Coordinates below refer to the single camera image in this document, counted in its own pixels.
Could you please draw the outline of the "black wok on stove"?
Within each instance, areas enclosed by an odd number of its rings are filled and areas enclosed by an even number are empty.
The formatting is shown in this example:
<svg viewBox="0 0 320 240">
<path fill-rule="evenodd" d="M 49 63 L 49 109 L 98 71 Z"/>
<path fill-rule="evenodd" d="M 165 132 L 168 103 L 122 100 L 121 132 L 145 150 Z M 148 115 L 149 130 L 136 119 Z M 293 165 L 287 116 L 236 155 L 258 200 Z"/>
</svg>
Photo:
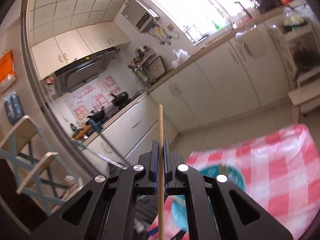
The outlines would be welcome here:
<svg viewBox="0 0 320 240">
<path fill-rule="evenodd" d="M 110 93 L 110 95 L 113 97 L 111 102 L 115 107 L 120 107 L 129 99 L 129 94 L 127 92 L 122 92 L 118 95 Z"/>
</svg>

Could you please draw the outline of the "cream upper kitchen cabinets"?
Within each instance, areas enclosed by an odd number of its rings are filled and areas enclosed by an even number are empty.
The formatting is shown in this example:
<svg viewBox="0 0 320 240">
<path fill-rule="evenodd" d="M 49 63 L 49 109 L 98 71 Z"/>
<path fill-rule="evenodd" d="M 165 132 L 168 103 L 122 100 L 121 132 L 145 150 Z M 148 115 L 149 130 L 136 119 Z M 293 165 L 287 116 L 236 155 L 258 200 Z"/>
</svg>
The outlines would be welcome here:
<svg viewBox="0 0 320 240">
<path fill-rule="evenodd" d="M 31 48 L 39 80 L 93 53 L 114 47 L 125 51 L 131 40 L 116 23 L 103 22 L 71 30 Z"/>
</svg>

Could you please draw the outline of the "black range hood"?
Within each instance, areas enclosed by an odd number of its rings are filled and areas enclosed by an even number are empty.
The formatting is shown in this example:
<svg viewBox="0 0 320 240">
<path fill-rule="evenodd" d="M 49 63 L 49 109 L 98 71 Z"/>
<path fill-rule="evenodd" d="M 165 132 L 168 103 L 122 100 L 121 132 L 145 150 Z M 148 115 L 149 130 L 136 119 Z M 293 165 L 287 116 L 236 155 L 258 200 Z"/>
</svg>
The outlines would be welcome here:
<svg viewBox="0 0 320 240">
<path fill-rule="evenodd" d="M 110 62 L 118 55 L 119 49 L 110 47 L 64 66 L 54 72 L 55 90 L 59 96 L 74 92 L 86 83 L 96 79 L 104 72 Z"/>
</svg>

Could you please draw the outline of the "cream lower kitchen cabinets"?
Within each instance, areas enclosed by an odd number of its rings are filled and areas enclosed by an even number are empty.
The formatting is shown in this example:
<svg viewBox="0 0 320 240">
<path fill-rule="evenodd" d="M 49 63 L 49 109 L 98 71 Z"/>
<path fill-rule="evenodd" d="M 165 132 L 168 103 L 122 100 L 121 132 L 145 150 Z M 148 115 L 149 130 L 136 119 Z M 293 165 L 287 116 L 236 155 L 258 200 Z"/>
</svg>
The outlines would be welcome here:
<svg viewBox="0 0 320 240">
<path fill-rule="evenodd" d="M 156 135 L 157 106 L 165 136 L 239 119 L 287 99 L 290 83 L 271 30 L 260 23 L 186 64 L 159 86 L 131 102 L 85 142 L 84 156 L 100 170 L 107 161 L 127 165 L 148 150 Z"/>
</svg>

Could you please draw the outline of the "grey wall water heater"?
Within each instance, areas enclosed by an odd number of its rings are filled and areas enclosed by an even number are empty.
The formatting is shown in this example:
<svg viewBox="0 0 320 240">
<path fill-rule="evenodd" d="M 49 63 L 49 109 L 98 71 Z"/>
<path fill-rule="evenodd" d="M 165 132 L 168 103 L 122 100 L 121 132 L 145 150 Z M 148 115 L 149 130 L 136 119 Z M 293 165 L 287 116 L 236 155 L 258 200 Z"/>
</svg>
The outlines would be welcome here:
<svg viewBox="0 0 320 240">
<path fill-rule="evenodd" d="M 160 17 L 141 0 L 128 0 L 122 15 L 139 33 L 148 32 Z"/>
</svg>

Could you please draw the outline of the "red white checkered tablecloth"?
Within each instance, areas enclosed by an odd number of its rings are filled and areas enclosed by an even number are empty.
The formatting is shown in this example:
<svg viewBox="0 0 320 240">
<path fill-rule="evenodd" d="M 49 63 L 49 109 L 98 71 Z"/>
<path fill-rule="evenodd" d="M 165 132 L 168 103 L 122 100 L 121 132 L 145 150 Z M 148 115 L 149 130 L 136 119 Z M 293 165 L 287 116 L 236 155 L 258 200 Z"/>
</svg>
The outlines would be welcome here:
<svg viewBox="0 0 320 240">
<path fill-rule="evenodd" d="M 201 150 L 180 139 L 173 151 L 202 171 L 219 164 L 242 173 L 245 191 L 287 228 L 302 237 L 319 211 L 319 127 L 290 125 L 232 146 Z"/>
</svg>

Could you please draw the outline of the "wooden chopstick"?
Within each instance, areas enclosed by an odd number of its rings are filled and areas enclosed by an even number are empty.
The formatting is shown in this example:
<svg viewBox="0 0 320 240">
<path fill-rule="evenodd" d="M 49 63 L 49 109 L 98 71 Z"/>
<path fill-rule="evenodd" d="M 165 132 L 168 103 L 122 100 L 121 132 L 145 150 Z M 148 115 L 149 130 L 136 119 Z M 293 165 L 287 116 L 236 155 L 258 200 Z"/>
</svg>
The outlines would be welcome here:
<svg viewBox="0 0 320 240">
<path fill-rule="evenodd" d="M 164 240 L 164 159 L 163 106 L 158 106 L 158 239 Z"/>
</svg>

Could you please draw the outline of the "cream kitchen cabinets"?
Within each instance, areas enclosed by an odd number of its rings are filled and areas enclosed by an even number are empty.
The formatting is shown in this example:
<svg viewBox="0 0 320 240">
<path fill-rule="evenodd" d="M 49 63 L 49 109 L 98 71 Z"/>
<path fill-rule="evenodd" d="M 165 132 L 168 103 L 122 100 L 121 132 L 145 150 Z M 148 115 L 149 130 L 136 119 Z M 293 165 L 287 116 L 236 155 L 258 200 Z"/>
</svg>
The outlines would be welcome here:
<svg viewBox="0 0 320 240">
<path fill-rule="evenodd" d="M 71 30 L 31 48 L 39 80 L 93 53 L 114 47 L 125 51 L 131 40 L 116 23 L 103 22 Z"/>
<path fill-rule="evenodd" d="M 159 86 L 131 102 L 85 142 L 84 156 L 100 170 L 107 161 L 127 165 L 148 150 L 156 135 L 157 106 L 165 136 L 239 119 L 287 99 L 290 83 L 271 30 L 260 23 L 186 64 Z"/>
</svg>

